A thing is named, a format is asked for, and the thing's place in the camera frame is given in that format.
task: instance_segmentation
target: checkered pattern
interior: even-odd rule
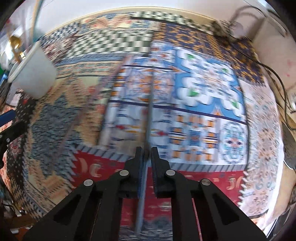
[[[79,37],[64,59],[96,53],[148,53],[152,36],[152,31],[95,31]]]
[[[206,32],[211,35],[213,35],[213,30],[214,30],[212,24],[198,24],[190,18],[184,17],[182,15],[178,15],[178,14],[167,13],[167,12],[140,11],[140,12],[135,12],[132,18],[137,18],[137,19],[144,18],[144,19],[162,20],[162,21],[168,21],[172,23],[178,23],[181,25],[198,29],[200,31]]]
[[[54,32],[52,32],[49,35],[44,35],[42,37],[40,37],[40,41],[41,44],[50,44],[52,42],[54,42],[57,39],[63,38],[63,37],[67,37],[75,32],[77,32],[79,30],[79,22],[73,22],[70,23],[66,26],[63,26],[57,30],[55,30]]]
[[[134,158],[134,156],[119,154],[119,153],[111,151],[111,150],[105,150],[104,148],[100,148],[98,146],[89,147],[86,145],[76,144],[73,147],[73,152],[75,153],[78,150],[81,152],[88,153],[90,155],[95,155],[95,156],[99,156],[102,158],[108,158],[112,161],[118,161],[118,162],[126,162],[127,160]]]
[[[243,171],[246,165],[203,165],[170,161],[170,168],[176,171],[187,172],[236,172]]]

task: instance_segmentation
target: white plastic cup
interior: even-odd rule
[[[53,86],[56,76],[55,66],[46,57],[38,41],[8,78],[8,82],[13,82],[17,88],[39,99]]]

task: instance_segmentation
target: green floral motif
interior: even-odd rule
[[[228,73],[228,70],[227,70],[226,68],[222,68],[221,70],[222,70],[222,72],[225,73],[225,74]]]
[[[194,55],[192,55],[192,54],[186,54],[186,55],[187,55],[187,59],[190,61],[195,59]]]
[[[199,95],[199,93],[196,92],[193,88],[190,88],[190,89],[188,90],[188,96],[189,96],[189,97],[196,97],[196,96],[198,96],[198,95]]]
[[[233,105],[235,108],[237,108],[237,109],[239,108],[239,107],[238,107],[238,103],[237,103],[237,101],[232,101],[231,103],[232,103],[232,105]]]

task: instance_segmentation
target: black clamp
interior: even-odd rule
[[[210,180],[194,181],[170,169],[160,159],[156,147],[151,149],[154,193],[171,198],[173,240],[262,241],[265,234]]]
[[[118,240],[122,198],[138,198],[143,150],[108,179],[85,180],[24,236],[23,241]]]

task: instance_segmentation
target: colorful carpet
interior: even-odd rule
[[[143,145],[152,80],[151,145],[161,157],[188,178],[212,180],[248,216],[268,210],[278,192],[283,151],[274,96],[260,68],[222,39],[186,26],[191,21],[156,19],[133,19],[129,14],[87,17],[41,38],[51,56],[61,46],[67,52],[52,59],[55,86],[36,106],[21,111],[28,117],[35,106],[26,143],[24,137],[16,141],[7,161],[16,202],[34,218],[51,210],[84,179],[100,180],[108,171],[121,169],[135,147]],[[72,45],[67,39],[73,33],[79,37]],[[247,39],[236,47],[254,55]],[[91,103],[53,161],[94,87],[130,52],[135,53],[133,61]],[[17,109],[24,106],[21,98]],[[97,143],[99,153],[85,147]],[[142,234],[150,233],[150,240],[171,240],[169,200],[155,199],[150,183],[146,195]],[[120,239],[132,240],[133,204],[126,205],[129,216],[123,215]],[[163,235],[148,231],[151,227]]]
[[[179,14],[172,14],[167,12],[140,11],[140,12],[133,13],[132,18],[172,22],[175,24],[180,24],[193,29],[200,30],[211,35],[213,35],[213,30],[214,30],[212,24],[199,24],[194,22],[190,18],[184,17]]]
[[[4,114],[10,110],[15,110],[15,107],[5,105],[1,114]],[[12,123],[13,123],[13,121],[10,121],[10,122],[6,123],[4,126],[1,126],[0,132],[5,130],[6,128],[10,127]],[[3,155],[3,162],[4,162],[4,167],[2,169],[0,169],[0,176],[2,177],[2,180],[3,180],[4,184],[6,185],[6,187],[8,188],[8,190],[11,191],[11,180],[7,174],[7,172],[8,172],[8,170],[7,170],[8,169],[7,151]]]

